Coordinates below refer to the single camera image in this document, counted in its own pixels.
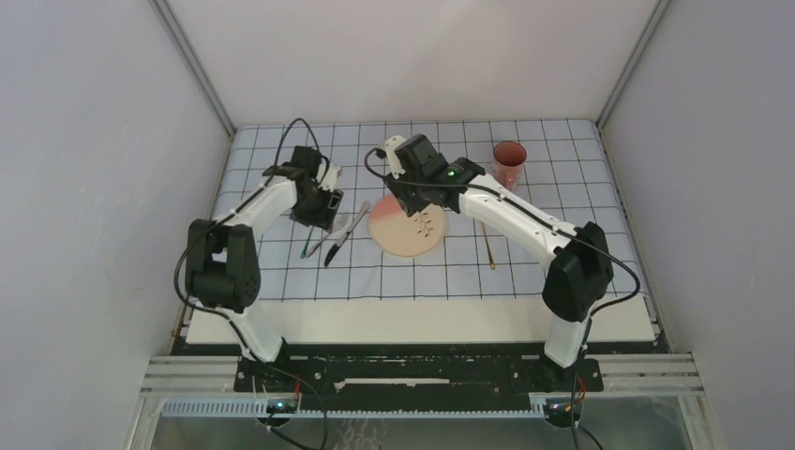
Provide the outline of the iridescent rainbow fork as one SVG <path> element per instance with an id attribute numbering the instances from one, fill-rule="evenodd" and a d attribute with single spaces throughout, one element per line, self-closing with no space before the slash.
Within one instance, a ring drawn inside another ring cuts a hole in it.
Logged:
<path id="1" fill-rule="evenodd" d="M 309 247 L 309 244 L 310 244 L 310 242 L 312 240 L 312 235 L 314 234 L 314 229 L 315 229 L 315 227 L 310 227 L 309 230 L 308 230 L 307 237 L 306 237 L 306 239 L 304 241 L 304 245 L 303 245 L 301 253 L 300 253 L 300 258 L 301 259 L 305 259 L 307 257 L 308 247 Z"/>

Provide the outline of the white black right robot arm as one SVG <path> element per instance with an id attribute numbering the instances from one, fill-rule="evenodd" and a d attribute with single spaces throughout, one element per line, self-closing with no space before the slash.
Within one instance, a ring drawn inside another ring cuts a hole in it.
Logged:
<path id="1" fill-rule="evenodd" d="M 542 377 L 552 389 L 567 389 L 578 379 L 594 306 L 614 277 L 604 231 L 593 222 L 575 226 L 545 213 L 465 157 L 447 161 L 423 134 L 394 136 L 377 155 L 387 160 L 383 181 L 407 215 L 433 204 L 479 220 L 544 268 L 542 300 L 552 319 Z"/>

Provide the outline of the metal cutlery piece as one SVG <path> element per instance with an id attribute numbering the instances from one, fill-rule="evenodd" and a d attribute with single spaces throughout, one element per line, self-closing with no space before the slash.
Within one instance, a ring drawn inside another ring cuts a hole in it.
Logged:
<path id="1" fill-rule="evenodd" d="M 353 231 L 361 222 L 361 220 L 365 217 L 370 207 L 371 207 L 370 201 L 364 201 L 362 203 L 361 207 L 359 208 L 359 211 L 356 213 L 355 217 L 353 218 L 352 223 L 345 229 L 344 233 L 336 240 L 336 242 L 331 246 L 331 248 L 326 253 L 323 260 L 324 267 L 327 267 L 331 263 L 331 261 L 334 260 L 339 250 L 351 237 Z"/>

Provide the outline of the silver metal fork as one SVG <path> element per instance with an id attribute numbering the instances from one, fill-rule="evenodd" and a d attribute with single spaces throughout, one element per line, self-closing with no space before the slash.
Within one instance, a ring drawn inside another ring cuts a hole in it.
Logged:
<path id="1" fill-rule="evenodd" d="M 332 225 L 331 231 L 330 232 L 326 232 L 321 237 L 321 239 L 318 242 L 316 242 L 313 245 L 311 245 L 310 247 L 308 247 L 307 250 L 302 254 L 302 257 L 304 259 L 310 258 L 316 252 L 316 250 L 324 243 L 325 240 L 327 240 L 333 234 L 341 231 L 345 227 L 345 225 L 347 224 L 347 221 L 348 221 L 350 215 L 351 215 L 350 213 L 340 213 L 340 214 L 338 214 L 336 219 L 335 219 L 335 222 Z"/>

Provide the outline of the white checked tablecloth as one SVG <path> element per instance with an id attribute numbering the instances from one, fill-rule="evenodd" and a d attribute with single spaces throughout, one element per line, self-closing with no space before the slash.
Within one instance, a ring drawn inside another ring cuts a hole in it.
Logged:
<path id="1" fill-rule="evenodd" d="M 234 138 L 215 199 L 228 215 L 297 145 L 319 148 L 341 169 L 342 198 L 333 236 L 298 224 L 288 213 L 255 240 L 262 300 L 382 300 L 535 297 L 546 268 L 515 240 L 481 220 L 429 204 L 407 216 L 383 182 L 390 174 L 374 148 L 388 138 L 423 134 L 448 161 L 490 164 L 493 147 L 516 142 L 528 151 L 514 194 L 545 220 L 594 223 L 615 258 L 607 299 L 647 294 L 637 252 L 607 161 L 587 121 L 398 122 L 249 126 Z"/>

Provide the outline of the pink patterned mug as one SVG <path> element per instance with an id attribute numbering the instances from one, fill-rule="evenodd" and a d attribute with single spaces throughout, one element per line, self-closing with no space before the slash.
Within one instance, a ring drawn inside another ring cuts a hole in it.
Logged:
<path id="1" fill-rule="evenodd" d="M 508 190 L 513 190 L 523 172 L 527 151 L 518 142 L 497 143 L 492 152 L 491 174 L 496 181 Z"/>

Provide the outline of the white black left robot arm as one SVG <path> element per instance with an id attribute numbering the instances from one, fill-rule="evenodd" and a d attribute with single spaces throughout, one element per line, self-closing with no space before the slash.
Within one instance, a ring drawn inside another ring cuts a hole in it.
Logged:
<path id="1" fill-rule="evenodd" d="M 288 213 L 307 227 L 333 228 L 343 192 L 341 167 L 319 150 L 297 145 L 291 158 L 267 168 L 262 181 L 239 205 L 215 219 L 188 227 L 187 248 L 175 270 L 184 303 L 230 325 L 244 357 L 258 361 L 257 379 L 272 391 L 286 388 L 293 366 L 279 357 L 284 337 L 256 302 L 262 286 L 258 240 Z"/>

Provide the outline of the metal spoon wooden handle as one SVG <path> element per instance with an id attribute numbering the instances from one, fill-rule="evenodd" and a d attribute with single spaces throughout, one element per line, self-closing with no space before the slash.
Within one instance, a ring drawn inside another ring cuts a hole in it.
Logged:
<path id="1" fill-rule="evenodd" d="M 495 262 L 494 257 L 493 257 L 493 253 L 492 253 L 492 250 L 491 250 L 491 245 L 490 245 L 490 243 L 488 241 L 487 228 L 486 228 L 485 223 L 483 223 L 483 222 L 480 222 L 480 226 L 481 226 L 481 231 L 482 231 L 483 239 L 484 239 L 485 246 L 486 246 L 488 265 L 489 265 L 490 270 L 494 271 L 494 270 L 496 270 L 496 262 Z"/>

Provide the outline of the cream pink branch plate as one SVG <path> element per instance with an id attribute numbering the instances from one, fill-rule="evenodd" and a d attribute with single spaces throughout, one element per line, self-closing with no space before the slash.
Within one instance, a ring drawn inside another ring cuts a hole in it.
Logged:
<path id="1" fill-rule="evenodd" d="M 430 204 L 407 216 L 394 195 L 372 208 L 367 222 L 370 237 L 384 252 L 400 258 L 416 258 L 434 250 L 447 232 L 447 218 L 440 206 Z"/>

